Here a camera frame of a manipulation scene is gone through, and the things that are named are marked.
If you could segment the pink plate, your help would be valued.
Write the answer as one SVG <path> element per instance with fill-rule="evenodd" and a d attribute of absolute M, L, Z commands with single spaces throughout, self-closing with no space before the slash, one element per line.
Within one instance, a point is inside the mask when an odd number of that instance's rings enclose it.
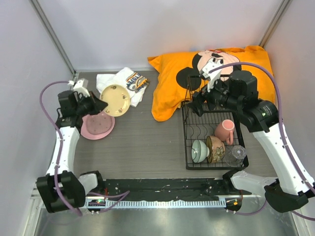
<path fill-rule="evenodd" d="M 89 140 L 100 140 L 108 136 L 115 125 L 115 118 L 102 112 L 83 117 L 81 136 Z"/>

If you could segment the cream floral plate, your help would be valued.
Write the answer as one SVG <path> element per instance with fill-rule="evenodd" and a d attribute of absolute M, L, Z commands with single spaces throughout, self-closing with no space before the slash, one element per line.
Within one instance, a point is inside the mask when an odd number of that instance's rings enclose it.
<path fill-rule="evenodd" d="M 106 87 L 100 94 L 100 100 L 108 104 L 103 111 L 112 117 L 124 115 L 130 107 L 130 95 L 120 85 Z"/>

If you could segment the brown floral bowl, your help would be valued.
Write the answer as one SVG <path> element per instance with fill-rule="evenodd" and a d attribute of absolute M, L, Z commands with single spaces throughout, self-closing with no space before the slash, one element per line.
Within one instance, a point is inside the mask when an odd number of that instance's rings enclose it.
<path fill-rule="evenodd" d="M 206 146 L 210 150 L 210 154 L 207 156 L 209 163 L 218 163 L 223 160 L 225 155 L 225 145 L 219 138 L 208 136 L 206 139 Z"/>

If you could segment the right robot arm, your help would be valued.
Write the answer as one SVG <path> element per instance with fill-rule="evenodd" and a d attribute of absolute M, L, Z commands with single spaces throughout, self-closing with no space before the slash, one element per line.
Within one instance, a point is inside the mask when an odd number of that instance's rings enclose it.
<path fill-rule="evenodd" d="M 187 106 L 198 116 L 216 106 L 233 112 L 238 121 L 258 140 L 277 177 L 263 178 L 239 168 L 223 175 L 227 194 L 245 190 L 260 195 L 280 213 L 300 209 L 314 197 L 315 180 L 308 174 L 285 133 L 280 106 L 258 97 L 257 79 L 249 71 L 234 71 L 225 82 L 216 80 L 212 89 L 204 86 L 192 95 Z"/>

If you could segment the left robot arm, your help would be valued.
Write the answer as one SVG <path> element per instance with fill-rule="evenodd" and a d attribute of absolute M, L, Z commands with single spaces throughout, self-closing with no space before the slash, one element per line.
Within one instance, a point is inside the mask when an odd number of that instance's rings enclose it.
<path fill-rule="evenodd" d="M 37 189 L 49 213 L 68 209 L 77 210 L 92 193 L 100 196 L 105 189 L 99 171 L 90 171 L 76 177 L 74 157 L 83 126 L 83 117 L 97 115 L 107 107 L 92 91 L 86 94 L 66 90 L 58 94 L 60 107 L 53 122 L 56 143 L 50 166 L 43 177 L 36 181 Z"/>

